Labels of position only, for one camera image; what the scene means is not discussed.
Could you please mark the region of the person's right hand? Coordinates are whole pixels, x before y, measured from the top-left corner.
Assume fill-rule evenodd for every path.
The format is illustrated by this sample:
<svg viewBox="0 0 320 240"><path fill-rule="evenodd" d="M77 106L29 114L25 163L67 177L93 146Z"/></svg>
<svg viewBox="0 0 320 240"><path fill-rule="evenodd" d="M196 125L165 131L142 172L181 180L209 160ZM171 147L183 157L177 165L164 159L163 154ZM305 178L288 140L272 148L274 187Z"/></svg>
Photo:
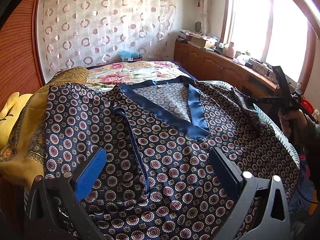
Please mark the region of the person's right hand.
<svg viewBox="0 0 320 240"><path fill-rule="evenodd" d="M308 120L302 110L289 111L287 114L279 110L278 116L282 132L287 138L290 137L295 128L301 132L308 126Z"/></svg>

